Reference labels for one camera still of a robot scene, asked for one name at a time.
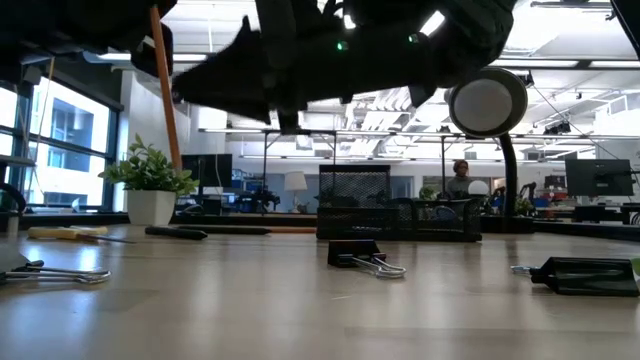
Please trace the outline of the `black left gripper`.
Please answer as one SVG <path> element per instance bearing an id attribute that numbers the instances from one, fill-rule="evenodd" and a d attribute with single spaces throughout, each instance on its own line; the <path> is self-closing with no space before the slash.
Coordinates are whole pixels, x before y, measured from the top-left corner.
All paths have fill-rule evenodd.
<path id="1" fill-rule="evenodd" d="M 106 34 L 116 30 L 116 45 L 138 45 L 130 52 L 134 67 L 158 77 L 151 9 L 166 15 L 178 0 L 0 0 L 0 81 L 16 84 L 22 67 L 45 59 L 111 47 Z M 161 23 L 168 74 L 173 74 L 173 33 Z"/>

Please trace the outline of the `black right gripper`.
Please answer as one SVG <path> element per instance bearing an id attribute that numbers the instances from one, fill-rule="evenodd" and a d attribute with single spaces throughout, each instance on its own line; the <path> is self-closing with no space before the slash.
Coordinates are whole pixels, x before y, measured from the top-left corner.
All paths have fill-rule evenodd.
<path id="1" fill-rule="evenodd" d="M 248 16 L 225 48 L 176 75 L 172 90 L 184 100 L 300 131 L 299 113 L 310 102 L 353 100 L 349 88 L 348 0 L 256 0 L 260 32 Z"/>

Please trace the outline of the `black pen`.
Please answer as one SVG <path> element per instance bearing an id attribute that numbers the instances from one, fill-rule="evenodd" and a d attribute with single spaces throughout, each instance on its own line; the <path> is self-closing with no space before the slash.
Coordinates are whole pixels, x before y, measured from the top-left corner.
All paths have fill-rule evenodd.
<path id="1" fill-rule="evenodd" d="M 207 226 L 180 226 L 160 227 L 148 226 L 144 229 L 147 235 L 164 236 L 175 239 L 200 241 L 212 234 L 217 235 L 267 235 L 271 230 L 266 228 L 240 228 L 240 227 L 207 227 Z"/>

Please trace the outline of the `small black binder clip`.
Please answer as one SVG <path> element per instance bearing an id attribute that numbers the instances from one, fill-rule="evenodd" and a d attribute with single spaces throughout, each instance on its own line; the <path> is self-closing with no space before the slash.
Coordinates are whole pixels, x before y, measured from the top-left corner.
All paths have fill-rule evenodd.
<path id="1" fill-rule="evenodd" d="M 403 278 L 404 267 L 389 264 L 387 255 L 371 239 L 331 240 L 327 263 L 336 268 L 361 269 L 381 279 Z"/>

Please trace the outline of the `yellow-handled scissors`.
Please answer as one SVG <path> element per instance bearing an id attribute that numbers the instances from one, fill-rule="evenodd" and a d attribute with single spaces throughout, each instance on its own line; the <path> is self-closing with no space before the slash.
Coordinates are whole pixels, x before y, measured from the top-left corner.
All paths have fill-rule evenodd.
<path id="1" fill-rule="evenodd" d="M 27 230 L 27 235 L 34 239 L 134 244 L 134 241 L 109 236 L 106 227 L 31 227 Z"/>

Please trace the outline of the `black mesh desk organizer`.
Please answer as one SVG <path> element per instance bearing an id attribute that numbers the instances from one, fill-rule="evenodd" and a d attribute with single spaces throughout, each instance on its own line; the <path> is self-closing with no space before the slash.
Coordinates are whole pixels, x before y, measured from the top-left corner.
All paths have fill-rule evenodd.
<path id="1" fill-rule="evenodd" d="M 480 198 L 415 200 L 394 197 L 388 165 L 321 165 L 316 236 L 479 242 Z"/>

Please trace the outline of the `large black binder clip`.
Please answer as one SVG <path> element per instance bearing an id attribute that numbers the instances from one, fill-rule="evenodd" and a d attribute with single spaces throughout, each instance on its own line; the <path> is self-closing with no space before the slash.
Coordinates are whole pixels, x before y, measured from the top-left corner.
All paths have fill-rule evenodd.
<path id="1" fill-rule="evenodd" d="M 640 297 L 629 259 L 549 257 L 541 266 L 515 265 L 511 271 L 559 295 Z"/>

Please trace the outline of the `black computer monitor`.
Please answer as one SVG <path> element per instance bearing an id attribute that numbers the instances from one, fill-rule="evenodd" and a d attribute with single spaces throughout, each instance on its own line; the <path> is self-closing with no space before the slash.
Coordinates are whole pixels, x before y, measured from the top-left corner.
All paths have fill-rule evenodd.
<path id="1" fill-rule="evenodd" d="M 633 196 L 631 165 L 628 160 L 568 159 L 566 182 L 570 196 Z"/>
<path id="2" fill-rule="evenodd" d="M 184 170 L 202 187 L 230 187 L 232 183 L 231 154 L 191 154 L 182 156 Z"/>

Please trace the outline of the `white shade table lamp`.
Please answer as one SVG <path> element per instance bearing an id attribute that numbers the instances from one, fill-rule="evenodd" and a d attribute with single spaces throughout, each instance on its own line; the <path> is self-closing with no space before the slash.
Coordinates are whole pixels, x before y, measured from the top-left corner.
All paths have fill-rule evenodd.
<path id="1" fill-rule="evenodd" d="M 288 172 L 284 176 L 284 190 L 292 194 L 292 213 L 298 213 L 300 192 L 308 189 L 305 174 L 302 171 Z"/>

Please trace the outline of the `green plant in white pot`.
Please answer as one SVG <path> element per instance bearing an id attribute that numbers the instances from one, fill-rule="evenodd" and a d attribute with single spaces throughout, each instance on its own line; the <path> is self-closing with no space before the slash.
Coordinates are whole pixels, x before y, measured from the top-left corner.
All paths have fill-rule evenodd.
<path id="1" fill-rule="evenodd" d="M 199 181 L 192 178 L 191 170 L 176 169 L 162 151 L 145 144 L 138 134 L 127 154 L 126 160 L 106 166 L 99 177 L 123 185 L 132 225 L 168 225 L 177 199 L 194 192 Z"/>

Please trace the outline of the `person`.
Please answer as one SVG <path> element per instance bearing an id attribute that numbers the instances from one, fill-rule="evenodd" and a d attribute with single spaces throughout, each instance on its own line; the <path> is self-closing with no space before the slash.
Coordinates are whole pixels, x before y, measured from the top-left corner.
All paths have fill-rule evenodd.
<path id="1" fill-rule="evenodd" d="M 453 165 L 454 177 L 446 184 L 446 194 L 450 199 L 462 199 L 468 196 L 472 182 L 469 176 L 469 164 L 466 160 L 457 160 Z"/>

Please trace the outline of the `round desk lamp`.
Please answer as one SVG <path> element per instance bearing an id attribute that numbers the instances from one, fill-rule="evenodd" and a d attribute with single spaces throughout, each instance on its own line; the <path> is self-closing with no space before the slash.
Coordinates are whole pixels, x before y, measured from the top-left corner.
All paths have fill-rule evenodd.
<path id="1" fill-rule="evenodd" d="M 449 116 L 465 135 L 497 139 L 504 157 L 506 190 L 496 230 L 503 234 L 530 234 L 533 220 L 516 215 L 518 170 L 510 131 L 528 107 L 523 81 L 510 71 L 487 67 L 445 92 Z"/>

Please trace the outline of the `long ceiling light bar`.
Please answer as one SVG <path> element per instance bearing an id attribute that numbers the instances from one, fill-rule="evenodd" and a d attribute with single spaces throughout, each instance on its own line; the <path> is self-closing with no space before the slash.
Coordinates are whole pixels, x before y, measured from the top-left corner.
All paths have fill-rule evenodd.
<path id="1" fill-rule="evenodd" d="M 173 60 L 178 63 L 196 63 L 211 57 L 206 54 L 178 53 L 173 55 Z M 99 60 L 107 62 L 130 61 L 131 55 L 128 53 L 107 53 L 96 55 Z M 500 57 L 490 64 L 491 66 L 505 68 L 525 68 L 525 69 L 556 69 L 556 68 L 577 68 L 577 69 L 604 69 L 604 70 L 640 70 L 639 60 L 602 60 L 602 59 L 561 59 L 544 57 Z"/>

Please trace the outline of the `silver ventilation duct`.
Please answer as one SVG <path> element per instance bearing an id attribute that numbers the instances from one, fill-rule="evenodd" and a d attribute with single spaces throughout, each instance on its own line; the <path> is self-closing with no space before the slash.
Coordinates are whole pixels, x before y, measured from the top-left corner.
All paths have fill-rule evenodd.
<path id="1" fill-rule="evenodd" d="M 610 0 L 518 0 L 505 55 L 529 56 L 561 35 L 597 28 Z"/>

